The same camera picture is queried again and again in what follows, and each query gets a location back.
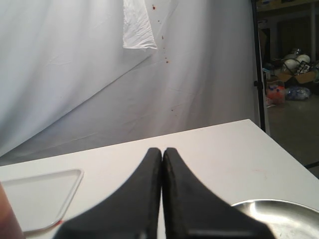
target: concrete floor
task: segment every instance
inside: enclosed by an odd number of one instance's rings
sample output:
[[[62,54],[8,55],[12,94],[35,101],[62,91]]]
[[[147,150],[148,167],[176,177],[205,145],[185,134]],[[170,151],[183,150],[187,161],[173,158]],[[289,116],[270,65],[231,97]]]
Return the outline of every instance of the concrete floor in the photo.
[[[271,137],[302,165],[319,161],[319,96],[268,108]],[[319,167],[310,169],[319,178]]]

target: metal bowl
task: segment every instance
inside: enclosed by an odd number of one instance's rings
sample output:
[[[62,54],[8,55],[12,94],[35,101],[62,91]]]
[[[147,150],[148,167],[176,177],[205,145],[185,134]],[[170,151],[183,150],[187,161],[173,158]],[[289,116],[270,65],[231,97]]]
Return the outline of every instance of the metal bowl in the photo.
[[[281,200],[249,200],[233,207],[264,222],[277,239],[319,239],[319,212]]]

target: white backdrop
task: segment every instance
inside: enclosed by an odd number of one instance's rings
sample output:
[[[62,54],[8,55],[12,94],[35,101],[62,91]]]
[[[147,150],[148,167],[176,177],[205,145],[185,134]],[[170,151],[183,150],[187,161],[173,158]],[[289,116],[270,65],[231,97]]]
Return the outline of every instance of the white backdrop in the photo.
[[[0,165],[259,122],[250,0],[145,2],[157,50],[121,0],[0,1]]]

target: black rubber pad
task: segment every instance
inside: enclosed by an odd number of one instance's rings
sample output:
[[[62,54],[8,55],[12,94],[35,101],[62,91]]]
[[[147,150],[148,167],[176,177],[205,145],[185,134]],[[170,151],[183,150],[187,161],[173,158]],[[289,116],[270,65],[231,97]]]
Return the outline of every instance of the black rubber pad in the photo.
[[[160,169],[161,152],[150,148],[135,172],[116,192],[92,209],[65,222],[54,238],[156,239]]]
[[[167,239],[274,239],[265,224],[231,207],[207,189],[176,149],[165,151],[162,164]]]

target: white tabletop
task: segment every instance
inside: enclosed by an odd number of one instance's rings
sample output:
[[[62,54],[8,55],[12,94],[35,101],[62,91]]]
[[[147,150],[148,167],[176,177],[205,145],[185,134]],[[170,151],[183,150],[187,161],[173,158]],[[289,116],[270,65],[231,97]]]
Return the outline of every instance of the white tabletop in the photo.
[[[0,180],[82,168],[84,178],[64,216],[72,218],[112,194],[149,147],[175,147],[193,173],[233,204],[282,199],[319,210],[319,181],[250,120],[142,139],[0,167]],[[51,239],[58,227],[27,238]],[[159,239],[164,239],[162,207]]]

